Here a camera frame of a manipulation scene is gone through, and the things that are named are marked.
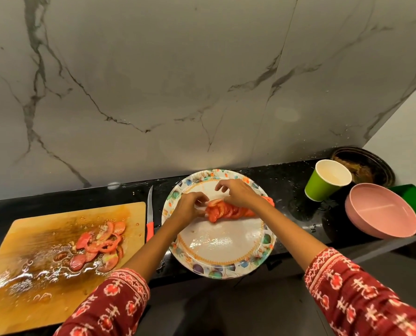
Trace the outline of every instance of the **plate rim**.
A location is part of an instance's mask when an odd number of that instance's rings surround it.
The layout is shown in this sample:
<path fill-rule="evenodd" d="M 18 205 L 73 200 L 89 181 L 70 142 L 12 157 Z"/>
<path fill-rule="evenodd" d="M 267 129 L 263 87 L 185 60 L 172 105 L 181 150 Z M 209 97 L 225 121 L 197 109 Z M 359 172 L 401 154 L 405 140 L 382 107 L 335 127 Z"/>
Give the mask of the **plate rim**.
<path fill-rule="evenodd" d="M 163 210 L 161 213 L 161 224 L 163 225 L 165 221 L 170 217 L 173 210 L 169 210 L 169 207 L 173 207 L 173 203 L 178 201 L 181 194 L 184 193 L 184 190 L 191 186 L 197 186 L 197 183 L 201 183 L 204 181 L 213 181 L 213 180 L 222 180 L 222 179 L 242 179 L 246 184 L 248 184 L 252 189 L 258 192 L 260 195 L 267 196 L 267 193 L 253 180 L 248 178 L 246 175 L 241 173 L 227 170 L 227 169 L 212 169 L 212 170 L 202 170 L 195 172 L 191 175 L 186 176 L 182 180 L 180 180 L 176 186 L 173 187 L 171 192 L 169 193 L 168 197 L 165 200 L 163 205 Z M 265 230 L 267 233 L 264 233 L 262 239 L 257 243 L 258 248 L 251 251 L 250 254 L 256 252 L 256 256 L 250 256 L 247 259 L 234 262 L 231 264 L 224 264 L 226 262 L 222 262 L 222 264 L 210 264 L 207 262 L 200 262 L 194 259 L 191 255 L 188 255 L 186 250 L 179 248 L 179 235 L 175 238 L 175 240 L 171 243 L 169 250 L 171 254 L 188 270 L 194 272 L 197 275 L 208 277 L 208 278 L 215 278 L 215 279 L 233 279 L 239 278 L 244 275 L 249 274 L 250 272 L 256 270 L 272 253 L 273 248 L 275 246 L 277 237 L 276 235 L 267 227 L 267 225 L 261 220 L 262 222 L 262 229 Z M 264 240 L 267 240 L 266 237 L 268 235 L 270 237 L 270 243 L 263 243 Z M 264 247 L 264 251 L 261 251 L 261 247 L 266 244 L 267 246 Z M 194 270 L 194 266 L 199 265 L 201 271 Z"/>

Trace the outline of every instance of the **floral plate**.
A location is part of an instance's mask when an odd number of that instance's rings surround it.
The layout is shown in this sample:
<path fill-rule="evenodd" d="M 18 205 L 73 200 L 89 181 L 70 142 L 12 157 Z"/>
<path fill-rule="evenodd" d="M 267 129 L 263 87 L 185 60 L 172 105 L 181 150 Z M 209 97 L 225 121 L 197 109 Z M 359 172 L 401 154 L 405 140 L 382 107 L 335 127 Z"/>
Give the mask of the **floral plate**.
<path fill-rule="evenodd" d="M 261 187 L 240 173 L 220 169 L 200 171 L 173 188 L 166 199 L 161 223 L 171 216 L 182 193 L 201 191 L 210 200 L 228 196 L 228 191 L 214 190 L 221 179 L 242 179 L 256 193 L 266 196 Z M 272 252 L 275 241 L 273 232 L 257 217 L 220 219 L 216 224 L 200 218 L 181 231 L 169 249 L 196 274 L 225 280 L 255 270 Z"/>

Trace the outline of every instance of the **paper cup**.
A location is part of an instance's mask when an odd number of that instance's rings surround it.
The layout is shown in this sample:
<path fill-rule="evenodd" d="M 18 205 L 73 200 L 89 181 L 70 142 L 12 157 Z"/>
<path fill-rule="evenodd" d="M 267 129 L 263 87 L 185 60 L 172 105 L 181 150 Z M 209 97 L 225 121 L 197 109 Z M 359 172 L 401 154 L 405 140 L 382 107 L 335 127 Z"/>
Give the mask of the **paper cup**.
<path fill-rule="evenodd" d="M 351 180 L 351 172 L 341 163 L 330 159 L 319 160 L 304 193 L 315 202 L 323 202 L 339 188 L 351 183 Z"/>

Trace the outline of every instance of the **cutting board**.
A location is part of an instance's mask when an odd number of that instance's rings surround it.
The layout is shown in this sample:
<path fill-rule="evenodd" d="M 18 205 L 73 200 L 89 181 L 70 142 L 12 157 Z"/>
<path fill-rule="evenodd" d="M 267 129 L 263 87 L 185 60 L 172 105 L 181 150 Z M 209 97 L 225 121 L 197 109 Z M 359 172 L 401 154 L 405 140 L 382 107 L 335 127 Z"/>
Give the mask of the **cutting board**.
<path fill-rule="evenodd" d="M 0 247 L 0 335 L 63 322 L 104 281 L 100 256 L 72 272 L 53 261 L 85 231 L 126 222 L 121 267 L 144 244 L 146 203 L 99 207 L 15 220 Z"/>

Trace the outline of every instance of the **sleeve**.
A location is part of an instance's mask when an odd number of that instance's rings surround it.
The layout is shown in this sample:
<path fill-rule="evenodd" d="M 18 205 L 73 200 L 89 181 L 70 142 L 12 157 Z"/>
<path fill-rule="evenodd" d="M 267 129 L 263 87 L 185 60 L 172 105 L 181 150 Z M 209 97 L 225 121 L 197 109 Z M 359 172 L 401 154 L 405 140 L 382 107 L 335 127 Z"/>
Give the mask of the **sleeve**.
<path fill-rule="evenodd" d="M 333 248 L 319 253 L 306 287 L 339 336 L 416 336 L 416 309 Z"/>
<path fill-rule="evenodd" d="M 114 271 L 57 329 L 54 336 L 132 336 L 150 298 L 138 273 Z"/>

